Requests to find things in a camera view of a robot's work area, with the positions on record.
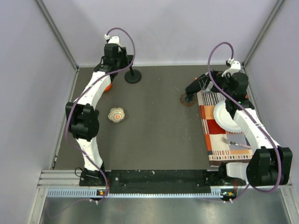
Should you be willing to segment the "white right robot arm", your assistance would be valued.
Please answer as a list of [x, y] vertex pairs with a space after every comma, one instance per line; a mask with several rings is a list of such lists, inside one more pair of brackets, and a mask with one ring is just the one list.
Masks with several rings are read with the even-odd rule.
[[235, 178], [248, 181], [252, 187], [286, 185], [292, 163], [292, 152], [288, 147], [281, 147], [268, 134], [253, 104], [246, 98], [249, 84], [248, 76], [237, 72], [222, 75], [212, 71], [194, 80], [196, 90], [204, 90], [209, 83], [225, 96], [225, 111], [241, 128], [253, 151], [248, 163], [227, 162], [219, 168], [218, 179], [228, 185]]

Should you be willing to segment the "grey metal phone stand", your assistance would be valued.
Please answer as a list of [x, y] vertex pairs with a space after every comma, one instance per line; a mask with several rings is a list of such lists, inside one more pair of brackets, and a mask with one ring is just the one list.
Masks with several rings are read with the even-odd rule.
[[180, 103], [185, 106], [192, 106], [196, 103], [196, 101], [197, 101], [197, 98], [195, 96], [192, 96], [191, 98], [189, 98], [186, 93], [184, 93], [180, 96]]

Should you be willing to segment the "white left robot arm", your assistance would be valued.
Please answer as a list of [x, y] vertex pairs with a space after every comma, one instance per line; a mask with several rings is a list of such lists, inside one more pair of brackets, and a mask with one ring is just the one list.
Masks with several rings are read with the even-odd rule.
[[107, 43], [100, 63], [94, 68], [91, 80], [82, 94], [65, 106], [68, 132], [79, 144], [84, 158], [80, 186], [103, 186], [106, 174], [100, 157], [96, 136], [100, 124], [96, 105], [119, 69], [128, 66], [127, 52], [119, 43]]

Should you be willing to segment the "black smartphone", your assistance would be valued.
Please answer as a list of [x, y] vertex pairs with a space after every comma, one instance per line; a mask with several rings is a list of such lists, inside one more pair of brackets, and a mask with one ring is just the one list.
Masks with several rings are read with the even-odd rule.
[[191, 84], [189, 84], [185, 88], [186, 94], [194, 95], [200, 90], [204, 89], [206, 86], [206, 79], [205, 78], [197, 78]]

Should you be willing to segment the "black camera stand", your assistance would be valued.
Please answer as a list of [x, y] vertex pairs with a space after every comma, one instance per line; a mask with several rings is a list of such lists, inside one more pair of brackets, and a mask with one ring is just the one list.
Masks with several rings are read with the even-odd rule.
[[[133, 60], [133, 55], [127, 55], [126, 56], [126, 67], [132, 62]], [[142, 78], [142, 74], [139, 70], [135, 70], [132, 68], [132, 66], [129, 67], [129, 71], [127, 71], [125, 73], [125, 81], [129, 84], [136, 84], [138, 83], [141, 78]]]

